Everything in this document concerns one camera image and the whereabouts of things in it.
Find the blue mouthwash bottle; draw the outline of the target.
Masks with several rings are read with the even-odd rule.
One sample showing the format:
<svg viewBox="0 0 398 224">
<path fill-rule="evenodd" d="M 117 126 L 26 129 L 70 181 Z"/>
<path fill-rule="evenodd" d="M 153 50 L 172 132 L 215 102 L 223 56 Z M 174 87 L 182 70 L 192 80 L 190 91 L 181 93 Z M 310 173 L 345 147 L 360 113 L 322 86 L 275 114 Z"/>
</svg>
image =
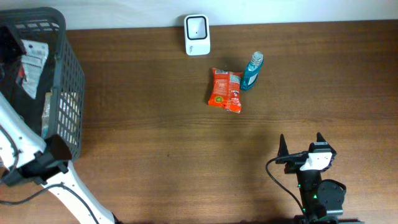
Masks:
<svg viewBox="0 0 398 224">
<path fill-rule="evenodd" d="M 251 89 L 259 76 L 259 72 L 264 64 L 264 56 L 261 52 L 254 52 L 249 61 L 241 82 L 242 90 Z"/>
</svg>

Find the orange snack bag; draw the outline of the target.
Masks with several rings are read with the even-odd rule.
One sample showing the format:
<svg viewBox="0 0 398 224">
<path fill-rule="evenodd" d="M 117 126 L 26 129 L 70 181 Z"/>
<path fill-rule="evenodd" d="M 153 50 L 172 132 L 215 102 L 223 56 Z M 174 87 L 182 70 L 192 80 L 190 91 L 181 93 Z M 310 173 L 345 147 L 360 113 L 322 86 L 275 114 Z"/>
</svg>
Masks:
<svg viewBox="0 0 398 224">
<path fill-rule="evenodd" d="M 240 113 L 240 86 L 243 72 L 224 71 L 212 68 L 213 90 L 208 105 Z"/>
</svg>

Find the black silver snack packet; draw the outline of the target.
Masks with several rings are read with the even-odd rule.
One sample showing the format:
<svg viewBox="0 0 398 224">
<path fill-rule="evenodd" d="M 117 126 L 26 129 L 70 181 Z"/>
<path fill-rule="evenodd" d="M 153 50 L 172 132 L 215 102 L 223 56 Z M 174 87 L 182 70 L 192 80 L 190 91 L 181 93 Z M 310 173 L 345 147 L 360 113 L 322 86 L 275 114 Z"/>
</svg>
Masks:
<svg viewBox="0 0 398 224">
<path fill-rule="evenodd" d="M 49 118 L 50 118 L 50 102 L 51 102 L 52 92 L 45 94 L 44 108 L 42 113 L 42 127 L 41 127 L 41 137 L 46 138 L 49 130 Z"/>
</svg>

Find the yellow white wipes pack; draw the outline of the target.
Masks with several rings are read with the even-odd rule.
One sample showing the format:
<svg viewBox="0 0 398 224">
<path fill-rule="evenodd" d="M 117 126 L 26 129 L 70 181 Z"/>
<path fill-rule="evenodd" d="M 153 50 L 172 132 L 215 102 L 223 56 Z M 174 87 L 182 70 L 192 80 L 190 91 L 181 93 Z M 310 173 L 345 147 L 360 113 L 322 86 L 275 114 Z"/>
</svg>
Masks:
<svg viewBox="0 0 398 224">
<path fill-rule="evenodd" d="M 22 87 L 32 99 L 35 99 L 40 76 L 49 56 L 49 45 L 44 42 L 24 39 L 22 39 L 22 43 L 26 51 L 25 55 L 21 57 L 24 71 Z"/>
</svg>

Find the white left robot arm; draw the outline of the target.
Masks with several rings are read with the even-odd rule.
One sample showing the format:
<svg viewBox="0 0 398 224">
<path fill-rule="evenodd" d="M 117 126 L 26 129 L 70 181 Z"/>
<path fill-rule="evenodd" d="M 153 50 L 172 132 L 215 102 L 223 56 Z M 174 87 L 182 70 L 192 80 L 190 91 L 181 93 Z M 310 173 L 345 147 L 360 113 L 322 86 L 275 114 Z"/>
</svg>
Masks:
<svg viewBox="0 0 398 224">
<path fill-rule="evenodd" d="M 43 187 L 24 200 L 2 201 L 2 204 L 19 205 L 49 191 L 80 223 L 119 223 L 80 180 L 63 139 L 58 134 L 42 139 L 20 119 L 4 96 L 1 96 L 1 159 L 8 169 L 2 184 L 32 181 Z"/>
</svg>

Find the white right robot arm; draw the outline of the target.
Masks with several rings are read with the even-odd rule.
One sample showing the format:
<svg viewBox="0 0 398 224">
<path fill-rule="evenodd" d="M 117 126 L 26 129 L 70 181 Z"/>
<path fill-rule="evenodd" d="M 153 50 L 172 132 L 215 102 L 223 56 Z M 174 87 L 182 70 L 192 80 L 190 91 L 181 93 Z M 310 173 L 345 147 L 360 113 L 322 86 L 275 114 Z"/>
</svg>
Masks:
<svg viewBox="0 0 398 224">
<path fill-rule="evenodd" d="M 280 136 L 276 163 L 285 165 L 285 174 L 296 175 L 302 201 L 302 214 L 294 217 L 295 223 L 338 223 L 343 214 L 346 186 L 321 177 L 335 156 L 336 151 L 320 133 L 308 150 L 296 154 L 289 153 L 284 136 Z"/>
</svg>

